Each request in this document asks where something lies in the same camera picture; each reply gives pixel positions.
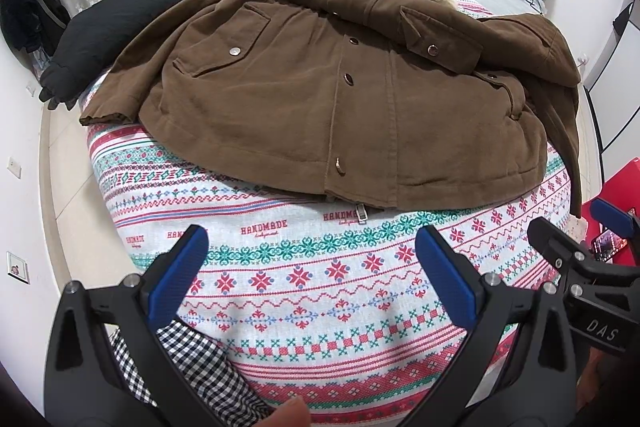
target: brown jacket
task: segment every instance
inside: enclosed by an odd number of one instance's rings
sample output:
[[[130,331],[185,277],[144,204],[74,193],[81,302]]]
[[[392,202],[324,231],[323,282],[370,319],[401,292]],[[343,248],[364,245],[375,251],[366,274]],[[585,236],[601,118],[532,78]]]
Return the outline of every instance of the brown jacket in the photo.
[[[541,16],[452,3],[184,0],[122,52],[81,122],[140,118],[204,168],[401,210],[516,198],[542,181],[548,137],[579,215],[566,41]]]

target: floor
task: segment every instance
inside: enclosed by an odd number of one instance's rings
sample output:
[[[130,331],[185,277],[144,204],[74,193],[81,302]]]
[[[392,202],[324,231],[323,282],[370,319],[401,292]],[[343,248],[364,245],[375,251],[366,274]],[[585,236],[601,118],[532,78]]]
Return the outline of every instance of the floor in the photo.
[[[79,110],[59,106],[51,114],[51,192],[60,242],[73,279],[85,287],[113,285],[137,271],[116,233],[94,178]],[[583,199],[599,193],[600,162],[589,105],[580,90],[578,110]]]

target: jacket pocket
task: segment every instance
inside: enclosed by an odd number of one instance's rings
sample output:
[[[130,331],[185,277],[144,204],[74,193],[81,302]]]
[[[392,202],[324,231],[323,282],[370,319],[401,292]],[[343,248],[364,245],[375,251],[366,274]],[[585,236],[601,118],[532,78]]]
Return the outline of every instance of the jacket pocket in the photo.
[[[482,44],[439,20],[407,6],[400,7],[406,48],[446,70],[470,74],[478,65]]]
[[[522,84],[515,76],[506,71],[474,71],[473,75],[491,84],[495,89],[505,90],[511,103],[510,117],[513,120],[520,118],[526,95]]]
[[[179,71],[199,76],[242,60],[271,19],[249,4],[243,4],[210,36],[183,49],[174,60]]]

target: red box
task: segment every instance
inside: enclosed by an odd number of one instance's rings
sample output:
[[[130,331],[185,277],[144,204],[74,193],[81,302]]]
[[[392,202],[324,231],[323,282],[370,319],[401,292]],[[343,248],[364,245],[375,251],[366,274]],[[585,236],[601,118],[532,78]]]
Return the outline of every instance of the red box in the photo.
[[[640,158],[632,159],[607,180],[597,197],[609,201],[623,212],[628,212],[632,208],[640,212]],[[590,206],[591,200],[582,205],[582,217],[589,223],[586,238],[589,248],[593,240],[601,234],[600,224],[591,217]],[[615,254],[613,262],[625,266],[636,265],[629,247]]]

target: metal zipper pull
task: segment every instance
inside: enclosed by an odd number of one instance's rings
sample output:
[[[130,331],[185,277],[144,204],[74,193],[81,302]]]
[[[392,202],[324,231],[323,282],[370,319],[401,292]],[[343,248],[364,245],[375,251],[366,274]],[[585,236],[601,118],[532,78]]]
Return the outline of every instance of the metal zipper pull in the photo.
[[[356,216],[358,216],[358,223],[366,225],[369,216],[367,216],[367,209],[364,208],[364,204],[358,203],[356,205]]]

